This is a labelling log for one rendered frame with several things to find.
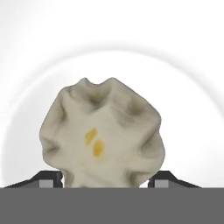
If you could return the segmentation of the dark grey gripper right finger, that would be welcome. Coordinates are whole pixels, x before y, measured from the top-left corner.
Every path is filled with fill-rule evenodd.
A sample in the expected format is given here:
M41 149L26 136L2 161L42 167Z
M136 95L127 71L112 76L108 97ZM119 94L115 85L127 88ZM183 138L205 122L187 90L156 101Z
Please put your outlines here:
M149 188L173 188L187 187L198 188L197 185L188 183L184 180L177 179L170 171L159 171L149 179Z

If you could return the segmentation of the pale beige dumpling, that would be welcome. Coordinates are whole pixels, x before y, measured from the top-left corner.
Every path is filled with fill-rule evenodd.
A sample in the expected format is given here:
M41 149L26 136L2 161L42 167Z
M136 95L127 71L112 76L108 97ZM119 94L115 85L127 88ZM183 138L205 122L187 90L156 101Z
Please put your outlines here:
M65 187L139 187L165 160L160 114L139 94L110 78L83 78L62 88L39 132L44 161Z

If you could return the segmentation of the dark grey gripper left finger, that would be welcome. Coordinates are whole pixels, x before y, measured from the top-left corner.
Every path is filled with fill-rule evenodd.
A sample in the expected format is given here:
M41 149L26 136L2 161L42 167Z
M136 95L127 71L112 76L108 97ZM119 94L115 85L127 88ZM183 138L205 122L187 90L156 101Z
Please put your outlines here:
M8 185L8 188L62 188L62 178L60 171L39 171L32 178Z

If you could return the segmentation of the white round plate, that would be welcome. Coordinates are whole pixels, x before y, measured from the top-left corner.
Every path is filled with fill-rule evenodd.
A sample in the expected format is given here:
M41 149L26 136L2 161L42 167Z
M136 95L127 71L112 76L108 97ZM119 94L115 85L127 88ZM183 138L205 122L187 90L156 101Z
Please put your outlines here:
M166 170L224 188L224 0L0 0L0 187L45 168L57 93L110 77L161 115Z

